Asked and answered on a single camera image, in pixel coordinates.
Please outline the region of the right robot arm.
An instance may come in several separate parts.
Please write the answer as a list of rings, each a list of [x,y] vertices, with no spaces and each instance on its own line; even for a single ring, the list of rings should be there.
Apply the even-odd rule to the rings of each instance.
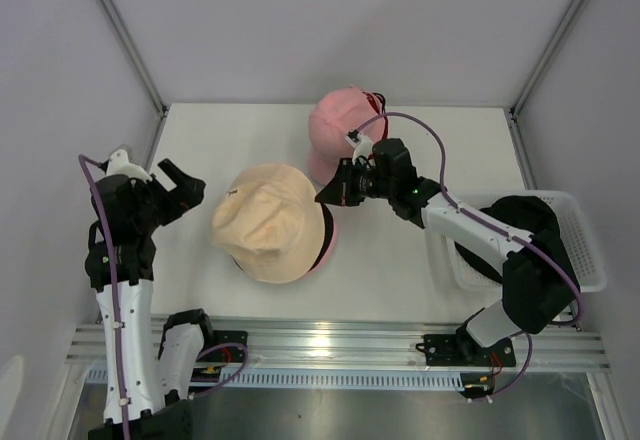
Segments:
[[[464,362],[481,362],[516,334],[539,333],[581,301],[559,233],[510,226],[451,196],[442,181],[418,175],[397,138],[372,142],[353,131],[346,140],[353,154],[340,159],[317,202],[355,207],[367,198],[384,199],[399,218],[453,240],[501,276],[501,299],[456,330],[455,348]]]

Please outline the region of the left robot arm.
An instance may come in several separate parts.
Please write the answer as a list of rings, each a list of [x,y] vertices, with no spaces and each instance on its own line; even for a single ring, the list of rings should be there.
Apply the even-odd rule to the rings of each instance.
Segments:
[[[200,205],[206,184],[165,159],[159,167],[174,183],[166,189],[123,149],[99,167],[104,177],[89,182],[98,219],[89,228],[85,271],[102,317],[108,392],[104,423],[89,436],[189,439],[193,368],[214,353],[216,336],[206,313],[194,309],[170,315],[160,344],[153,343],[152,236]]]

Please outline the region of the light pink hat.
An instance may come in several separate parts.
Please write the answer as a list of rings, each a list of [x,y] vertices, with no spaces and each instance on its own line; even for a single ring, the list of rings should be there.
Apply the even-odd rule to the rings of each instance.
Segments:
[[[351,157],[353,148],[346,135],[376,116],[362,90],[349,86],[326,94],[313,108],[308,120],[311,178],[326,185],[334,176],[339,160]]]

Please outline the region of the beige bucket hat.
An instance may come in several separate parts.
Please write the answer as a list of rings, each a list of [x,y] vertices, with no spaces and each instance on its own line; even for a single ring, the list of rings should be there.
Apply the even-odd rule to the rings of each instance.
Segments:
[[[257,281],[297,281],[312,270],[325,243],[325,216],[314,198],[311,181],[292,166],[248,168],[213,212],[212,242]]]

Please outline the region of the red baseball cap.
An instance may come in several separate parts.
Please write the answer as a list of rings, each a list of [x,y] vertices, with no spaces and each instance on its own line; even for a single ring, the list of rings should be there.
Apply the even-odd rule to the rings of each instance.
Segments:
[[[386,112],[386,110],[380,110],[380,104],[377,98],[373,95],[374,92],[362,91],[362,93],[365,96],[374,114],[380,115]],[[386,116],[381,117],[372,124],[368,125],[365,130],[366,135],[372,140],[384,140],[388,137],[389,134],[389,119]]]

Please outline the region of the black hat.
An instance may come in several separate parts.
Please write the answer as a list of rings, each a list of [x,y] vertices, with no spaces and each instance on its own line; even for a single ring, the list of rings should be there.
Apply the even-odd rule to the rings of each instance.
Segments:
[[[270,284],[297,281],[330,255],[336,227],[330,211],[314,203],[278,206],[234,218],[220,247],[247,275]]]

